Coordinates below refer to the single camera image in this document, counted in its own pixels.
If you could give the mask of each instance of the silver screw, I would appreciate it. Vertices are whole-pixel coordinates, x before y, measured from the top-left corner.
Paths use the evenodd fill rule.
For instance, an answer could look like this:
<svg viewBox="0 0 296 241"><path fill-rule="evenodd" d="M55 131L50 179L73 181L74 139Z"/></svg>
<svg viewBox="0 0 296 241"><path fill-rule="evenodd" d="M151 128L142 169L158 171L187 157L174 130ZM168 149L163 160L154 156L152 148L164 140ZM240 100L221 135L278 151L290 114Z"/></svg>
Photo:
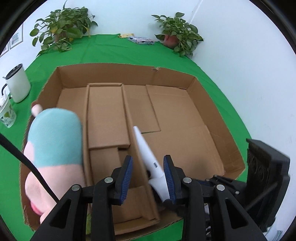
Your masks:
<svg viewBox="0 0 296 241"><path fill-rule="evenodd" d="M192 182L192 179L190 177L185 177L185 178L183 178L183 182L185 182L185 183L191 183Z"/></svg>
<svg viewBox="0 0 296 241"><path fill-rule="evenodd" d="M113 182L113 178L106 177L104 181L105 181L105 183L111 183L111 182Z"/></svg>
<svg viewBox="0 0 296 241"><path fill-rule="evenodd" d="M78 191L80 189L79 185L73 185L71 187L72 191Z"/></svg>
<svg viewBox="0 0 296 241"><path fill-rule="evenodd" d="M221 184L218 184L217 187L216 187L219 191L224 191L225 190L225 187Z"/></svg>

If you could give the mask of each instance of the white kettle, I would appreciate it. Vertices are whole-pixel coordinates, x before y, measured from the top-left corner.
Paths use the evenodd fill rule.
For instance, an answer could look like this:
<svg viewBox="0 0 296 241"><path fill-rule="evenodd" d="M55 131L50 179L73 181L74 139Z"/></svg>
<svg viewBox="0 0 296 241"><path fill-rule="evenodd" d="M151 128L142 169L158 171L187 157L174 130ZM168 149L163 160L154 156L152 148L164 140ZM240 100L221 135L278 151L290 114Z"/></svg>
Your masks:
<svg viewBox="0 0 296 241"><path fill-rule="evenodd" d="M14 67L4 78L6 79L6 84L2 88L1 94L3 95L4 88L8 86L14 102L21 102L30 92L31 84L22 64Z"/></svg>

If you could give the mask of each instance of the cardboard tray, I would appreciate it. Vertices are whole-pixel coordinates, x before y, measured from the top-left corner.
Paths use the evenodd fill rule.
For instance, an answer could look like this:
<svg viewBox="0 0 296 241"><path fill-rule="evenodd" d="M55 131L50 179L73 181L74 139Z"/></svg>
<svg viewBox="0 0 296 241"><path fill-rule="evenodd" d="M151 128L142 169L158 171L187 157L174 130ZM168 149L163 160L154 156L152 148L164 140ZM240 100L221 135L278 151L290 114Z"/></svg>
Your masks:
<svg viewBox="0 0 296 241"><path fill-rule="evenodd" d="M215 104L194 76L165 68L128 64L77 64L56 68L38 97L46 108L74 111L83 125L87 185L111 175L129 154L133 176L125 203L113 207L117 240L134 239L178 220L159 211L133 133L138 126L158 162L170 154L187 176L237 178L245 166ZM23 147L27 141L30 118ZM25 223L38 228L39 216L25 195L30 171L20 167Z"/></svg>

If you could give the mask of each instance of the white wall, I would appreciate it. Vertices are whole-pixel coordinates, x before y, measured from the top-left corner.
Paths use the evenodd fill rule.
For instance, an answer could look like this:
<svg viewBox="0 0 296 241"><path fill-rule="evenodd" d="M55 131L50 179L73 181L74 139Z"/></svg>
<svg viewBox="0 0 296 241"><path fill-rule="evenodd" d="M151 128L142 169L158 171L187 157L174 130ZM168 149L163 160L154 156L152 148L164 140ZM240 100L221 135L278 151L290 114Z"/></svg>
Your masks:
<svg viewBox="0 0 296 241"><path fill-rule="evenodd" d="M29 35L34 28L35 21L45 18L50 11L61 9L65 0L48 0L40 6L24 22L24 42L8 51L0 58L0 87L5 83L1 78L19 63L23 63L25 69L34 61L36 55L41 50L32 46L33 37ZM186 4L181 1L172 3L170 0L150 0L147 1L102 1L102 0L68 0L66 7L83 7L95 15L98 27L91 29L91 34L118 34L134 33L137 36L148 37L156 40L154 34L161 33L159 23L154 21L151 14L173 16L176 12L185 13L185 18L189 19L192 11L197 5L197 0L187 0Z"/></svg>
<svg viewBox="0 0 296 241"><path fill-rule="evenodd" d="M193 60L218 85L250 135L291 158L291 181L277 214L286 231L296 214L296 56L249 0L203 0L192 19L204 42Z"/></svg>

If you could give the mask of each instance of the green tablecloth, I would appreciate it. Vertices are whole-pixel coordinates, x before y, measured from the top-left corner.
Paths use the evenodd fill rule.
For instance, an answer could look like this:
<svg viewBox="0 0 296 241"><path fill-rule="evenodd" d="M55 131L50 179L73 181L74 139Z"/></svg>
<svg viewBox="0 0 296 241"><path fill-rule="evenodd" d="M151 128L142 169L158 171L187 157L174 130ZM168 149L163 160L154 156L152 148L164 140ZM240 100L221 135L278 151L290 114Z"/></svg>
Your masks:
<svg viewBox="0 0 296 241"><path fill-rule="evenodd" d="M26 70L32 89L21 103L13 103L17 114L14 125L7 129L0 124L0 132L17 148L22 140L30 116L30 105L40 93L48 77L57 66L78 63L123 63L165 67L194 75L206 89L225 123L227 124L239 150L246 160L247 143L250 135L237 112L216 86L216 84L190 59L180 58L172 50L159 42L155 45L137 45L117 35L95 35L91 38L76 39L73 50L65 53L49 53L38 57ZM33 232L24 225L19 192L19 161L0 147L0 214L18 241L27 241ZM245 171L239 180L245 181ZM156 233L139 238L139 241L181 239L183 222L177 222Z"/></svg>

